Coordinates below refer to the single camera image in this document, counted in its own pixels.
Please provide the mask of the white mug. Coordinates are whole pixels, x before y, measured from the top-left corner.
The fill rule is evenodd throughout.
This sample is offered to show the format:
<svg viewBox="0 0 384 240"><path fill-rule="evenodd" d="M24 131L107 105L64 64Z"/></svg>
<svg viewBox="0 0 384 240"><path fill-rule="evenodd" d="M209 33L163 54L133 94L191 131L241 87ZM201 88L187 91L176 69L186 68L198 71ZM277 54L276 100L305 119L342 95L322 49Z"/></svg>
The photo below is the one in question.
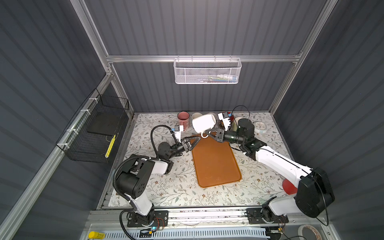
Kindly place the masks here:
<svg viewBox="0 0 384 240"><path fill-rule="evenodd" d="M193 128L196 133L201 134L203 139L208 136L203 136L204 132L207 130L211 130L216 125L216 118L212 114L202 115L193 119L192 121Z"/></svg>

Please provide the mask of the pink mug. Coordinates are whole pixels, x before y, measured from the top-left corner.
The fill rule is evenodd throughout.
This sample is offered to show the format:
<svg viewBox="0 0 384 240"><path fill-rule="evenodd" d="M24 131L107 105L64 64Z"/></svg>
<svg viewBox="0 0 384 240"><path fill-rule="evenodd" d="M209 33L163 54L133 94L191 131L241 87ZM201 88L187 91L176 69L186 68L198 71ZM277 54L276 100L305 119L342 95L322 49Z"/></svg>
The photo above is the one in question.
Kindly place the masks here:
<svg viewBox="0 0 384 240"><path fill-rule="evenodd" d="M184 132L190 127L190 114L188 112L179 112L178 113L179 125L183 126Z"/></svg>

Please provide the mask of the orange plastic tray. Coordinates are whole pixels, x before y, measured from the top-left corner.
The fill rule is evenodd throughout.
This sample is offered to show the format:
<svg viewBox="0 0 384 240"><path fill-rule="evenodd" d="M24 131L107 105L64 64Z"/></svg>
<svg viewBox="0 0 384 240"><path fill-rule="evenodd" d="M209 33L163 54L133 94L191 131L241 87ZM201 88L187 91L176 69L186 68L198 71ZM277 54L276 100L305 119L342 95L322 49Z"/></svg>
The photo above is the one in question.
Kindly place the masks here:
<svg viewBox="0 0 384 240"><path fill-rule="evenodd" d="M219 143L213 138L200 138L192 150L197 181L208 188L239 182L242 174L229 143Z"/></svg>

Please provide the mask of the light green mug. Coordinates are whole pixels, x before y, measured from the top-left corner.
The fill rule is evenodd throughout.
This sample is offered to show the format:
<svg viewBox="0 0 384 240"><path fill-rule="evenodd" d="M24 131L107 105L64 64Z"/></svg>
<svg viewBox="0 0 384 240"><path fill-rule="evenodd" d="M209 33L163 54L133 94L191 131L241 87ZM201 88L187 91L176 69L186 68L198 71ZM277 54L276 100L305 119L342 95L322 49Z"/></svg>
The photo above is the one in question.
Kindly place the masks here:
<svg viewBox="0 0 384 240"><path fill-rule="evenodd" d="M232 122L232 131L236 132L238 130L238 123L239 123L239 120L241 119L241 117L237 117L233 120Z"/></svg>

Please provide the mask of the black mug red inside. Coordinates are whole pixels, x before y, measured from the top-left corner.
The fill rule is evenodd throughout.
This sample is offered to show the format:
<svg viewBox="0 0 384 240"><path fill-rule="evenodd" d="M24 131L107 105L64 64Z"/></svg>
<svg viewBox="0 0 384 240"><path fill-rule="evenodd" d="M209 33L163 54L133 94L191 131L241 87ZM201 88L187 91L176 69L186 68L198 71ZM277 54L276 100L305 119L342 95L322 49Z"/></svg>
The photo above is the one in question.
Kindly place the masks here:
<svg viewBox="0 0 384 240"><path fill-rule="evenodd" d="M227 112L227 113L228 113L228 116L229 116L230 120L233 121L234 120L233 114L231 112Z"/></svg>

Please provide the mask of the light blue mug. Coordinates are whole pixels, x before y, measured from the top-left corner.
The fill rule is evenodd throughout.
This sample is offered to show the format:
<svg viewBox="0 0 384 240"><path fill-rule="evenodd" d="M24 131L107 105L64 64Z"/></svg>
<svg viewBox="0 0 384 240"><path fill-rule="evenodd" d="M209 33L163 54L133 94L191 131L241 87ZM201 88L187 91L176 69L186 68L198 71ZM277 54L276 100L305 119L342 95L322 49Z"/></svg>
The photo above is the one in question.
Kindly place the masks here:
<svg viewBox="0 0 384 240"><path fill-rule="evenodd" d="M192 114L192 119L194 120L194 119L196 119L196 118L198 118L198 117L201 117L203 114L201 114L201 113L193 113Z"/></svg>

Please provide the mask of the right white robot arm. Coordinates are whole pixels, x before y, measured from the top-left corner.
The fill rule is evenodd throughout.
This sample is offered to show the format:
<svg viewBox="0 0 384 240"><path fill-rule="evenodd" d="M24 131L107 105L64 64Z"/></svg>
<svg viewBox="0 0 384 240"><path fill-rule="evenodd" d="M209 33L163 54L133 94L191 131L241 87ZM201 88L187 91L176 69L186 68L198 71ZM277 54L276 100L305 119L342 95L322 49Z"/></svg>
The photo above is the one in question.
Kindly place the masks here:
<svg viewBox="0 0 384 240"><path fill-rule="evenodd" d="M236 131L212 127L203 131L204 137L212 137L217 142L237 144L247 157L257 161L288 180L297 192L285 197L272 197L266 201L258 214L265 223L272 224L286 215L302 213L310 218L317 218L335 201L335 195L327 173L294 162L273 150L267 143L257 139L251 121L238 126Z"/></svg>

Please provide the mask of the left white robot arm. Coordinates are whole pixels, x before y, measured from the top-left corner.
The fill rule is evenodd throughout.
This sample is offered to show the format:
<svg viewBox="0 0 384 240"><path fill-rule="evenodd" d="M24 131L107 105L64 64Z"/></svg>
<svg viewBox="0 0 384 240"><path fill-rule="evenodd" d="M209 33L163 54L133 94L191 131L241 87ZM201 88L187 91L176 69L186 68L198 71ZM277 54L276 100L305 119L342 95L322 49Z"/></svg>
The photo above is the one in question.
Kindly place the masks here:
<svg viewBox="0 0 384 240"><path fill-rule="evenodd" d="M156 147L153 133L158 128L168 129L175 144L162 142ZM155 219L154 204L145 193L150 177L169 174L174 165L172 158L192 151L201 137L190 136L178 139L175 129L167 125L157 125L151 130L150 140L155 151L154 158L132 154L117 167L113 175L113 187L116 193L132 206L133 210L130 211L132 219L142 226L150 226Z"/></svg>

